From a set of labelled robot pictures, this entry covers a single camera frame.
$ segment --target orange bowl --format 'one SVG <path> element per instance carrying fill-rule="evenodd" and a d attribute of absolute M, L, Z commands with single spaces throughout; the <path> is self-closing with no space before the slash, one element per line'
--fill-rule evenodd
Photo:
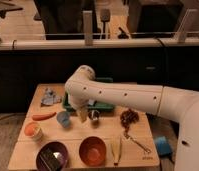
<path fill-rule="evenodd" d="M 88 166 L 103 165 L 106 157 L 106 145 L 98 137 L 88 137 L 81 143 L 79 155 L 81 160 Z"/>

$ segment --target table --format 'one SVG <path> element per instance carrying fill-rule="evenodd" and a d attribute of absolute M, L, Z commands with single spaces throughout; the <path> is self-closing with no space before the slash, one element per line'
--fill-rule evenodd
<path fill-rule="evenodd" d="M 27 112 L 24 124 L 20 131 L 19 138 L 16 142 L 14 151 L 12 153 L 8 169 L 9 170 L 35 170 L 36 156 L 41 147 L 51 141 L 60 141 L 64 143 L 69 152 L 68 168 L 82 169 L 87 168 L 79 158 L 79 145 L 83 139 L 88 136 L 98 136 L 103 139 L 106 144 L 106 162 L 101 168 L 113 168 L 113 156 L 110 146 L 110 138 L 115 135 L 122 137 L 122 155 L 119 161 L 118 168 L 138 168 L 138 167 L 157 167 L 159 165 L 159 158 L 156 152 L 155 144 L 152 138 L 148 119 L 145 113 L 138 112 L 139 122 L 131 124 L 129 134 L 136 140 L 151 149 L 150 154 L 146 154 L 135 143 L 127 140 L 123 136 L 123 127 L 120 124 L 120 114 L 126 110 L 124 107 L 116 106 L 111 113 L 101 113 L 100 125 L 98 128 L 93 128 L 90 121 L 81 123 L 76 114 L 70 117 L 71 127 L 69 129 L 63 128 L 56 120 L 56 117 L 44 121 L 38 121 L 44 137 L 37 142 L 30 140 L 24 135 L 24 128 L 28 122 L 32 121 L 33 114 L 45 114 L 49 112 L 60 112 L 63 109 L 62 104 L 54 104 L 50 107 L 41 107 L 41 98 L 44 94 L 45 88 L 50 87 L 58 95 L 64 95 L 64 84 L 40 84 L 38 85 L 29 110 Z"/>

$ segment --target sponge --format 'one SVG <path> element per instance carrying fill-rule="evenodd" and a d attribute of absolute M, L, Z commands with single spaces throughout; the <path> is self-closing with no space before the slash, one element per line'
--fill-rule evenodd
<path fill-rule="evenodd" d="M 173 151 L 171 146 L 164 136 L 154 139 L 154 143 L 156 145 L 157 153 L 160 157 L 172 154 Z"/>

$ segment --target bowl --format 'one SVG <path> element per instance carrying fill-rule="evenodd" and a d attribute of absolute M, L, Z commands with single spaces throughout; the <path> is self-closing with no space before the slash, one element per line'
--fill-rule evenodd
<path fill-rule="evenodd" d="M 80 144 L 79 155 L 87 166 L 103 165 L 106 158 L 106 145 L 98 137 L 88 137 Z"/>
<path fill-rule="evenodd" d="M 68 160 L 66 146 L 58 141 L 53 141 L 44 145 L 38 152 L 36 167 L 38 171 L 61 170 L 66 168 Z"/>

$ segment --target dried food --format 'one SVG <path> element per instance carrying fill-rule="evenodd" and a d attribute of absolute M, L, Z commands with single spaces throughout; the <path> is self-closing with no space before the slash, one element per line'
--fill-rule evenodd
<path fill-rule="evenodd" d="M 122 114 L 120 115 L 120 121 L 121 125 L 125 128 L 125 132 L 128 133 L 130 124 L 139 121 L 139 115 L 132 109 L 128 109 L 122 112 Z"/>

